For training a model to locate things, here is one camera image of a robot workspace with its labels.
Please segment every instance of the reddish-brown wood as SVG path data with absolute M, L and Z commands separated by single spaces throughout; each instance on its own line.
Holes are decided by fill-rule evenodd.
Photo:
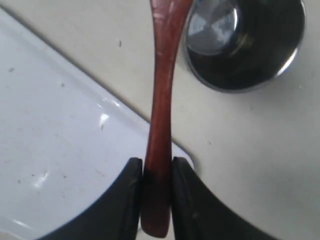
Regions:
M 178 46 L 193 0 L 150 0 L 154 28 L 154 92 L 143 174 L 142 229 L 164 238 L 170 223 L 171 98 Z

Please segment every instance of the beige surface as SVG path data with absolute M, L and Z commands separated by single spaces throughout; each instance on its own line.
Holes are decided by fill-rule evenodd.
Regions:
M 203 181 L 237 213 L 291 240 L 320 238 L 320 3 L 306 2 L 304 45 L 283 77 L 252 93 L 223 94 L 200 84 L 180 56 L 173 93 L 172 134 L 193 156 Z M 150 118 L 154 55 L 148 1 L 0 3 Z

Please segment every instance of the wooden handle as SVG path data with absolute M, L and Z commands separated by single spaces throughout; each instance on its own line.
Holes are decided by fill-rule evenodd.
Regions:
M 193 0 L 150 0 L 155 69 L 149 141 L 143 174 L 141 226 L 149 235 L 166 237 L 170 223 L 171 100 L 176 56 Z

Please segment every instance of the metal bowl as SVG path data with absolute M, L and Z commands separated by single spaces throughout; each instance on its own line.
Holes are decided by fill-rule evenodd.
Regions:
M 185 31 L 185 56 L 197 78 L 243 92 L 280 76 L 304 36 L 301 0 L 198 0 Z

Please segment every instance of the white tray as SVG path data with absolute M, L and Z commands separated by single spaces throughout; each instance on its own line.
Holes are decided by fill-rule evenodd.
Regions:
M 145 157 L 148 131 L 0 9 L 0 239 L 36 239 L 83 212 L 130 157 Z

